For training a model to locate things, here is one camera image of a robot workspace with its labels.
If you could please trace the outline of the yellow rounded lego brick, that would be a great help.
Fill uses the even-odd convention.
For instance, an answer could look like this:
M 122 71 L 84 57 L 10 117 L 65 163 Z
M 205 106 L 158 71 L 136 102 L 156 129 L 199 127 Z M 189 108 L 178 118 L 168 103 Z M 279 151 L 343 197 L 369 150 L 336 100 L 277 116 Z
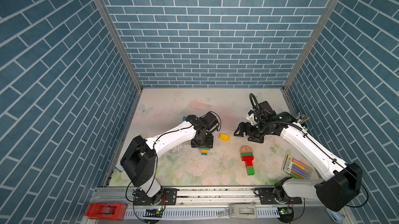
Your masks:
M 230 140 L 230 136 L 227 135 L 227 134 L 224 134 L 224 133 L 220 133 L 218 138 L 220 140 L 223 140 L 223 141 L 229 141 Z

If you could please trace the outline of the orange round lego piece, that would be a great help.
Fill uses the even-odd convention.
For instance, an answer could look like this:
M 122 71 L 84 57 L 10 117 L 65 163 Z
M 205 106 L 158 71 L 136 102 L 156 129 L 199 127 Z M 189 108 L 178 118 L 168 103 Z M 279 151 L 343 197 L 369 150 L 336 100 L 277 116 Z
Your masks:
M 249 147 L 249 146 L 242 146 L 241 147 L 241 154 L 244 154 L 244 153 L 252 153 L 252 148 Z

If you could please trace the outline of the long red lego brick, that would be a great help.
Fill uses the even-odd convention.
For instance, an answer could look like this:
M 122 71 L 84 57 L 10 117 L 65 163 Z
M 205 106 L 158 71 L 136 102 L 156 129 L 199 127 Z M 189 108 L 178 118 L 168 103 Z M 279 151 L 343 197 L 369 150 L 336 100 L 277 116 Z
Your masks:
M 242 161 L 253 161 L 254 157 L 252 155 L 246 155 L 241 157 Z

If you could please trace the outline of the small red lego brick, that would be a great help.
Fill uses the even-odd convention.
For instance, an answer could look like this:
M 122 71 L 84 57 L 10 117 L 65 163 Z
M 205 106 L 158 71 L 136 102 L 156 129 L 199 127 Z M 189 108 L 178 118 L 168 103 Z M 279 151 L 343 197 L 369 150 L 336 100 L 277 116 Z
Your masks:
M 245 166 L 246 166 L 246 168 L 249 168 L 249 167 L 253 168 L 253 162 L 250 160 L 247 160 L 247 161 L 245 161 Z

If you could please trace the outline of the small green lego brick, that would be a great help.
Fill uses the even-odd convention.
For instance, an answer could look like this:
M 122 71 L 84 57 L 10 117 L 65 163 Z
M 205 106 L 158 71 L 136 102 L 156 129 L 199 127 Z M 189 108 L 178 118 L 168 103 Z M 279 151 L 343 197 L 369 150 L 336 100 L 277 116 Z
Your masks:
M 248 175 L 248 176 L 254 175 L 254 174 L 255 174 L 254 167 L 253 167 L 253 166 L 247 166 L 247 167 L 246 167 L 246 172 L 247 172 L 247 175 Z

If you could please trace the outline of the long green lego brick front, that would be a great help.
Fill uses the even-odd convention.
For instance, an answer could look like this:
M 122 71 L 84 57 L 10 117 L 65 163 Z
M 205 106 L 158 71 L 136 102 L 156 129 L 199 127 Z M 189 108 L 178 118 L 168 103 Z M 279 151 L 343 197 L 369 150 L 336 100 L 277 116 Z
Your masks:
M 253 156 L 253 153 L 252 152 L 242 152 L 241 157 L 243 157 L 243 156 Z

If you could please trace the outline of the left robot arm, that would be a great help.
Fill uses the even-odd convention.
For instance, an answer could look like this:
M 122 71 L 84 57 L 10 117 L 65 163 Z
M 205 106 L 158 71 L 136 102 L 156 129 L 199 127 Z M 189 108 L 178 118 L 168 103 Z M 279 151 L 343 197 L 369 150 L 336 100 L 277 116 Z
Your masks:
M 212 148 L 215 131 L 221 129 L 221 118 L 213 111 L 197 117 L 188 115 L 178 126 L 154 137 L 133 138 L 120 159 L 120 165 L 131 183 L 150 198 L 162 194 L 156 180 L 159 158 L 174 147 L 189 141 L 192 148 Z

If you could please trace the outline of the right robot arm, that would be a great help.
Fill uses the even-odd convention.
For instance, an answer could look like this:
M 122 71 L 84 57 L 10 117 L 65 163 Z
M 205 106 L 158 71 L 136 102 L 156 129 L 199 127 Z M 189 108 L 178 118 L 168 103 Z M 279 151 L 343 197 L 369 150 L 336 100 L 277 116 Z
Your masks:
M 266 135 L 276 135 L 294 146 L 319 173 L 320 178 L 295 179 L 285 177 L 274 187 L 278 202 L 291 198 L 318 200 L 332 211 L 339 211 L 356 198 L 362 187 L 362 169 L 348 164 L 313 138 L 300 122 L 288 112 L 277 114 L 267 101 L 259 103 L 250 94 L 252 110 L 247 122 L 241 122 L 234 135 L 247 136 L 248 141 L 263 143 Z

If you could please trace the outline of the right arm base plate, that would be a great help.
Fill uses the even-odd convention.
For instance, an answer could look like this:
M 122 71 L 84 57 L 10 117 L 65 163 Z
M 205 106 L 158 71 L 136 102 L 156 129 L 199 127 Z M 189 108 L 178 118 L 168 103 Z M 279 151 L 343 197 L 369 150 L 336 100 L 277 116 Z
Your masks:
M 259 198 L 262 205 L 271 204 L 302 204 L 301 198 L 290 198 L 281 190 L 275 187 L 260 187 L 253 189 L 254 194 Z

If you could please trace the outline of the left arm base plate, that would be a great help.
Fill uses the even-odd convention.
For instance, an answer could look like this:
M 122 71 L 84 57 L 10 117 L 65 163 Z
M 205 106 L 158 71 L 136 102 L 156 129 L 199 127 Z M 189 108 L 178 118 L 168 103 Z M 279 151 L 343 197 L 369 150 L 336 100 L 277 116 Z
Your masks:
M 177 200 L 177 192 L 176 188 L 161 188 L 155 196 L 149 197 L 144 190 L 138 189 L 134 196 L 134 204 L 135 205 L 176 205 Z

